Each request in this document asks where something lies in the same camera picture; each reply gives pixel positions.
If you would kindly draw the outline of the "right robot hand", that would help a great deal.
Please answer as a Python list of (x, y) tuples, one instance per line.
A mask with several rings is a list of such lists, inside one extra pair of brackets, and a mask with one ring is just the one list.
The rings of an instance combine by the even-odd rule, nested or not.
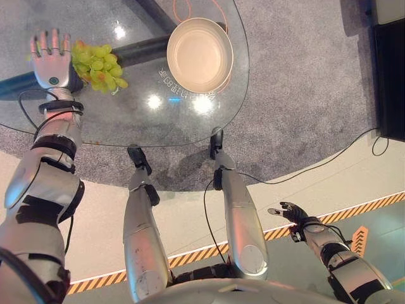
[(283, 217), (296, 225), (303, 225), (308, 222), (308, 214), (298, 205), (284, 201), (280, 202), (279, 205), (281, 206), (281, 210), (269, 208), (268, 213), (270, 215)]

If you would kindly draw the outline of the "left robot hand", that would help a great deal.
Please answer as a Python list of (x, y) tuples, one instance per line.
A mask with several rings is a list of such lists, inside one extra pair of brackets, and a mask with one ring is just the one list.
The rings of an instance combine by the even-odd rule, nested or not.
[(73, 68), (70, 35), (61, 35), (58, 28), (34, 34), (30, 40), (30, 60), (35, 78), (43, 89), (69, 89), (77, 92), (84, 87)]

